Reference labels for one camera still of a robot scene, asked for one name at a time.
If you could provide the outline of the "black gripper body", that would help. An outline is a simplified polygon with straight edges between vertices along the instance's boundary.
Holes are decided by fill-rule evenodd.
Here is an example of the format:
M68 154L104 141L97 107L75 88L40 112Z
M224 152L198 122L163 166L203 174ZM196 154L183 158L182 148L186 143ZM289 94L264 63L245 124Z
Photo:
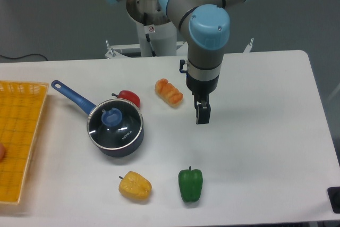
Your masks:
M195 100L206 100L208 95L216 89L218 79L219 76L209 81L200 81L187 74L186 85L192 92Z

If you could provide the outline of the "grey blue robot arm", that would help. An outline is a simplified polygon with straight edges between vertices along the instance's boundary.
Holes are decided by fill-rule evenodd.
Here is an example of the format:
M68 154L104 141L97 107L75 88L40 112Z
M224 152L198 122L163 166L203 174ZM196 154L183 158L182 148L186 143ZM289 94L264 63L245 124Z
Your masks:
M143 57L172 56L177 50L177 35L184 38L188 56L180 61L180 72L186 75L186 85L194 97L196 123L209 123L209 94L217 87L230 36L226 8L249 0L108 1L126 2L127 13L137 28Z

